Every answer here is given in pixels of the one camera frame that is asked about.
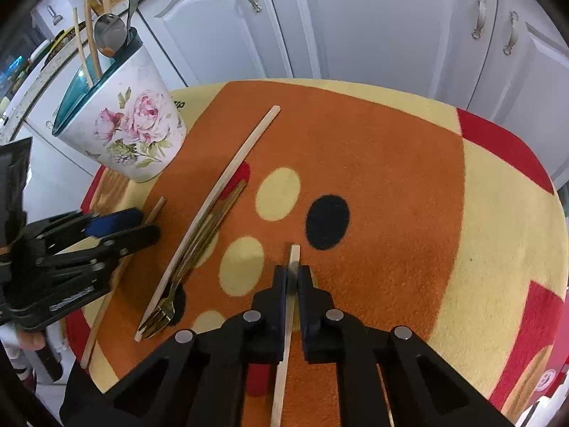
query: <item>yellow oval spot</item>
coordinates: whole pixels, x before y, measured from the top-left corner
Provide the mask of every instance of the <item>yellow oval spot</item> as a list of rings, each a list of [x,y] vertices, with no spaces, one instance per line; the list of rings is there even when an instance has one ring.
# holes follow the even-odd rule
[[[257,214],[266,221],[286,217],[301,193],[301,179],[292,168],[281,167],[263,180],[255,197]]]
[[[207,248],[204,250],[204,253],[201,254],[200,259],[196,263],[196,268],[200,268],[201,265],[206,263],[206,260],[211,257],[213,251],[215,250],[215,245],[217,244],[217,240],[219,239],[219,231],[215,233],[212,241],[209,243]]]
[[[192,330],[197,333],[211,331],[217,329],[225,322],[225,318],[221,313],[215,310],[204,311],[193,322]]]
[[[254,237],[245,236],[233,241],[219,266],[221,289],[234,297],[251,292],[261,278],[264,261],[263,246]]]

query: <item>silver rivet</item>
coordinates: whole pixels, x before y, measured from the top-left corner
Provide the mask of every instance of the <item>silver rivet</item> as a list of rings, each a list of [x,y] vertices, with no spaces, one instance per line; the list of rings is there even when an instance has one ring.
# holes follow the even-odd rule
[[[401,339],[402,341],[406,341],[411,338],[413,332],[406,326],[397,326],[393,331],[395,337]]]
[[[341,321],[343,317],[343,312],[335,308],[332,308],[326,312],[326,318],[328,318],[330,321]]]
[[[178,331],[176,332],[174,339],[176,339],[176,342],[178,343],[188,343],[193,339],[192,331],[189,331],[187,329]]]
[[[254,323],[255,321],[259,321],[261,319],[261,313],[257,310],[249,310],[243,313],[243,319],[245,319],[248,323]]]

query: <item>white container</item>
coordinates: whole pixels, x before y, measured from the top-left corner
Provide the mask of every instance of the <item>white container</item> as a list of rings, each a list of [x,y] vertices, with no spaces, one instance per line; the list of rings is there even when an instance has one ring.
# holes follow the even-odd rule
[[[133,181],[150,180],[180,150],[186,125],[144,46],[103,80],[58,138]]]

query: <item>white circular logo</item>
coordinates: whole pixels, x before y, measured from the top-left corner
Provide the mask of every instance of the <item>white circular logo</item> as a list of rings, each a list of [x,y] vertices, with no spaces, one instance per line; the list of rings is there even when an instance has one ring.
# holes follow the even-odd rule
[[[556,371],[554,369],[548,369],[543,373],[539,382],[536,385],[536,392],[544,391],[551,383],[555,380]]]

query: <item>orange rug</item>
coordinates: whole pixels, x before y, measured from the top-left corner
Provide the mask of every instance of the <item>orange rug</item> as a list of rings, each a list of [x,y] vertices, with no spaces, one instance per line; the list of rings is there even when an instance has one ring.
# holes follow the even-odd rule
[[[281,112],[246,159],[248,186],[184,285],[181,321],[136,343],[190,221],[272,105]],[[180,328],[204,331],[247,309],[295,242],[338,308],[368,326],[411,327],[515,418],[547,361],[563,304],[563,212],[518,138],[445,110],[431,121],[323,89],[226,84],[144,205],[147,213],[168,200],[156,220],[160,242],[130,262],[98,334],[115,374]],[[246,398],[243,425],[267,425],[269,415],[269,399]],[[298,333],[283,425],[339,425],[335,369],[308,366]]]

